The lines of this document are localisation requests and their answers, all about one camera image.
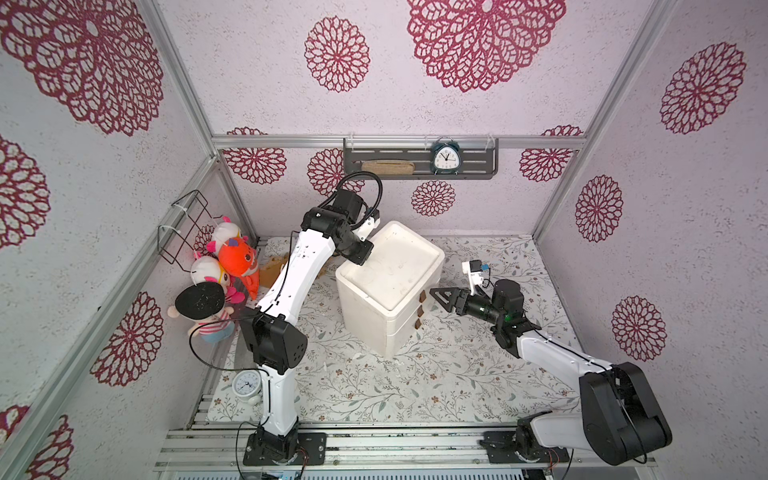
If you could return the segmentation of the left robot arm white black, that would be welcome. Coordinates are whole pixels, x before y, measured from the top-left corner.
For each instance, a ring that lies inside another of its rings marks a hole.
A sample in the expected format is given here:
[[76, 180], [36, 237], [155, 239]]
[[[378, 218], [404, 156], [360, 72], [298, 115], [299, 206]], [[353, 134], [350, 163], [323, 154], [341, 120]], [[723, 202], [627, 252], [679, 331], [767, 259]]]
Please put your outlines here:
[[243, 334], [261, 375], [261, 425], [269, 434], [286, 437], [298, 422], [295, 368], [306, 353], [308, 338], [297, 322], [311, 286], [335, 253], [357, 265], [365, 263], [373, 249], [368, 236], [379, 224], [374, 209], [357, 223], [329, 209], [308, 211], [286, 266], [246, 320]]

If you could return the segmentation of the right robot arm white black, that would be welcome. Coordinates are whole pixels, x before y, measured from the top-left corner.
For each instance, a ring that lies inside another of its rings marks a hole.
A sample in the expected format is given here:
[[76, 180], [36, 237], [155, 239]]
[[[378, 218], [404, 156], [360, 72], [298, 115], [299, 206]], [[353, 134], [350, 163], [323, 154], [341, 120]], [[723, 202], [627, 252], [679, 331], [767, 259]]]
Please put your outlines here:
[[526, 462], [550, 449], [585, 450], [617, 466], [672, 443], [671, 427], [643, 370], [631, 362], [596, 359], [545, 335], [527, 318], [517, 282], [498, 280], [492, 294], [458, 287], [433, 288], [430, 294], [449, 313], [487, 322], [502, 350], [543, 368], [579, 395], [579, 413], [548, 411], [520, 419], [511, 442], [489, 443], [490, 450], [512, 450]]

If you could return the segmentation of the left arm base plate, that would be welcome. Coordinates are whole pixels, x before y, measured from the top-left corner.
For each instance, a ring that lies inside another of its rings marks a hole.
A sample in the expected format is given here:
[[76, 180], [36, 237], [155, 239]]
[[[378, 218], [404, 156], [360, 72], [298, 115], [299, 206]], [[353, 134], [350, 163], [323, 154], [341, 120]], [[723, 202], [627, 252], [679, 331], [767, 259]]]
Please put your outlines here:
[[260, 429], [248, 437], [243, 456], [245, 466], [317, 466], [325, 463], [325, 433], [289, 432], [273, 435]]

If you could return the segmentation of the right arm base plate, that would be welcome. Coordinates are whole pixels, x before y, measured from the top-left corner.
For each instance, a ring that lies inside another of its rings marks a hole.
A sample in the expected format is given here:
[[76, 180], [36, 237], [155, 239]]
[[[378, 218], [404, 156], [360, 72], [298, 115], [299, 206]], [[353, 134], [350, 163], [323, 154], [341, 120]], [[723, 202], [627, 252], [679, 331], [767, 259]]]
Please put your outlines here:
[[491, 464], [505, 463], [567, 463], [569, 451], [556, 447], [543, 447], [531, 434], [513, 430], [485, 431], [478, 441]]

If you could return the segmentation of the white three-drawer cabinet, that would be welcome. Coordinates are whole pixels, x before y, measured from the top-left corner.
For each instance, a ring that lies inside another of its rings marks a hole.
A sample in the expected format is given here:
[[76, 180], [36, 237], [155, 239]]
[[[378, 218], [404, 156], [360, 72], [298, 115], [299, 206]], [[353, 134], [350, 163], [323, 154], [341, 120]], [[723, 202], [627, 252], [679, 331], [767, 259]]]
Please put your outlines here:
[[440, 282], [445, 253], [404, 224], [391, 221], [373, 238], [361, 266], [335, 271], [346, 329], [377, 355], [391, 359], [405, 345]]

